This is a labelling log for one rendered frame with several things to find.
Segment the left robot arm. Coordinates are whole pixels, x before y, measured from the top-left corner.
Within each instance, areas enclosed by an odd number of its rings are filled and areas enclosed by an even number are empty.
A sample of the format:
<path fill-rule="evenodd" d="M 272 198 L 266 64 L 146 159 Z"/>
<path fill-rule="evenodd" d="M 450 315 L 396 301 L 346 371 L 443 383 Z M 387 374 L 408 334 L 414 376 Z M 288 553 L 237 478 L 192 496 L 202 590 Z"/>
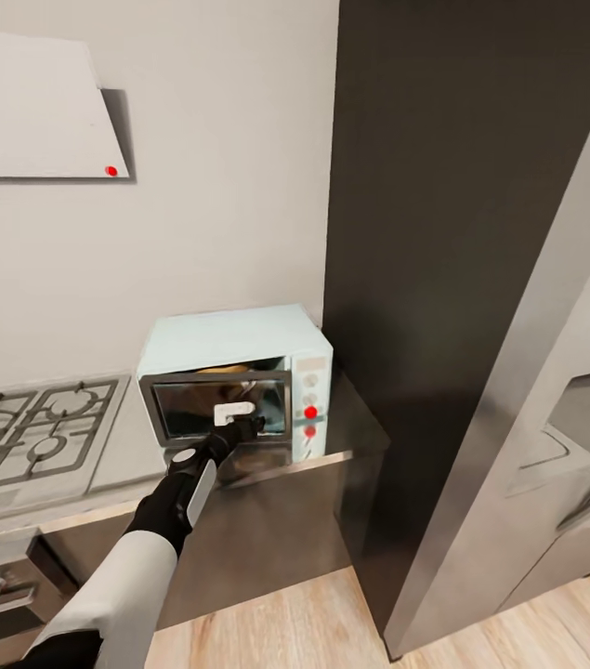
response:
<path fill-rule="evenodd" d="M 131 526 L 21 660 L 2 669 L 143 669 L 169 582 L 217 470 L 268 421 L 252 402 L 215 406 L 210 434 L 174 456 L 167 475 L 138 504 Z"/>

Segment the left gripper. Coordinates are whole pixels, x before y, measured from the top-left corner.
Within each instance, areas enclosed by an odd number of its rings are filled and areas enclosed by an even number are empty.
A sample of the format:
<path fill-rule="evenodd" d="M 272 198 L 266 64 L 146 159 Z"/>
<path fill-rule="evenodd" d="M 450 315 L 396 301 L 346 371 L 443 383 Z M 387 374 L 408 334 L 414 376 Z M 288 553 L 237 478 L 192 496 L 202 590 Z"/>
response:
<path fill-rule="evenodd" d="M 215 421 L 209 424 L 209 437 L 216 435 L 224 440 L 228 452 L 236 448 L 240 443 L 251 443 L 256 439 L 256 434 L 263 431 L 268 421 L 266 412 L 262 412 L 254 421 L 248 417 L 243 419 L 234 419 L 232 423 L 224 426 L 216 426 Z"/>

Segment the microwave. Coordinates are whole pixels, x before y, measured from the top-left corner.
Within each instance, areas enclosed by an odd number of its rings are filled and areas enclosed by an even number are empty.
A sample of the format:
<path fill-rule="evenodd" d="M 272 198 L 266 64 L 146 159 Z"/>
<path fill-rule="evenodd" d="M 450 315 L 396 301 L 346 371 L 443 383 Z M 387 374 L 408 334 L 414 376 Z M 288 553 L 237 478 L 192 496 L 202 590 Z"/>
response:
<path fill-rule="evenodd" d="M 254 361 L 251 371 L 191 369 Z M 215 406 L 252 402 L 268 421 L 253 443 L 294 439 L 294 421 L 329 409 L 333 346 L 301 304 L 162 317 L 141 352 L 136 382 L 161 447 L 204 441 Z"/>

